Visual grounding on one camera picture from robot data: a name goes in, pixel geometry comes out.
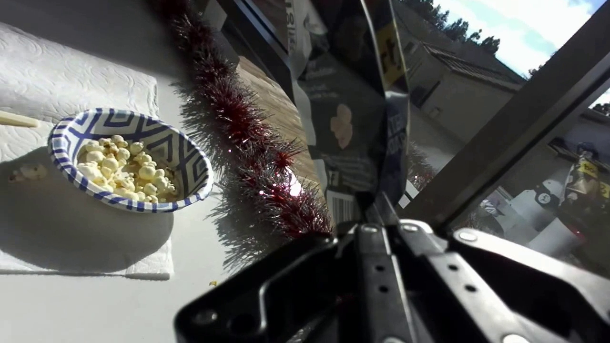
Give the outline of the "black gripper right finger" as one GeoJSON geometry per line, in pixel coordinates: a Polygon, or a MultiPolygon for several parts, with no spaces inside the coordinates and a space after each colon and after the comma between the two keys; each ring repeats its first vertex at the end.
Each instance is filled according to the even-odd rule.
{"type": "Polygon", "coordinates": [[[610,280],[476,229],[396,229],[404,282],[440,343],[610,343],[610,280]]]}

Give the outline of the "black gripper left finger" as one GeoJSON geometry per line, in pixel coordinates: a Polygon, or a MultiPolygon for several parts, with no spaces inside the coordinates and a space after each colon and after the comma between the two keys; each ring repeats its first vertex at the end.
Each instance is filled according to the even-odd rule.
{"type": "Polygon", "coordinates": [[[354,292],[352,238],[312,233],[181,307],[177,343],[287,343],[354,292]]]}

